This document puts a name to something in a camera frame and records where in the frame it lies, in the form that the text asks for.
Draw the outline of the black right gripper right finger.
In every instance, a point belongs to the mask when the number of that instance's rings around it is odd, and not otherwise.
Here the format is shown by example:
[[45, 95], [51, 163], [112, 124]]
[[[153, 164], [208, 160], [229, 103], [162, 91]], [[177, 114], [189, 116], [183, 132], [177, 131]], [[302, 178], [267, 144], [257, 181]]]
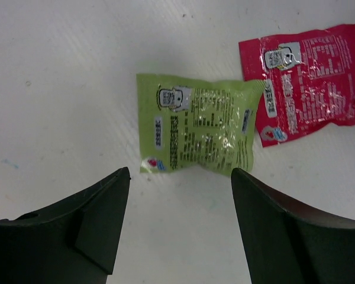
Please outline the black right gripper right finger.
[[252, 283], [355, 283], [355, 220], [309, 206], [239, 168], [231, 187]]

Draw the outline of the red small snack packet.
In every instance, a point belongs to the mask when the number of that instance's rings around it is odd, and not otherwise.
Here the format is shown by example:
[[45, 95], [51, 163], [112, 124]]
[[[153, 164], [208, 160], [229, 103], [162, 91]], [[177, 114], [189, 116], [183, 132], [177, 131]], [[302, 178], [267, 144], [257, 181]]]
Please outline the red small snack packet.
[[238, 44], [245, 80], [261, 79], [256, 129], [270, 147], [327, 124], [355, 125], [355, 24]]

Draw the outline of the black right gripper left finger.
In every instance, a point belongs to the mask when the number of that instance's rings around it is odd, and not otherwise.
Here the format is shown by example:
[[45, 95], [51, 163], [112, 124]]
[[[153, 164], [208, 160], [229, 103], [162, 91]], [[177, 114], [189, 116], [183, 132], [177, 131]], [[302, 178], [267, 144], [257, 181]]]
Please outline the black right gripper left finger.
[[0, 283], [105, 283], [114, 271], [130, 189], [123, 167], [14, 220], [0, 220]]

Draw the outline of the green small snack packet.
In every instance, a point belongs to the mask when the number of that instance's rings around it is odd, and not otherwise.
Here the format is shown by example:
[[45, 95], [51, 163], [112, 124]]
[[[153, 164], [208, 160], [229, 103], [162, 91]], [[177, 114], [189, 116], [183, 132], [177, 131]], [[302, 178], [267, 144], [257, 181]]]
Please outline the green small snack packet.
[[139, 73], [136, 81], [142, 172], [196, 165], [225, 176], [235, 168], [252, 170], [263, 80], [209, 82]]

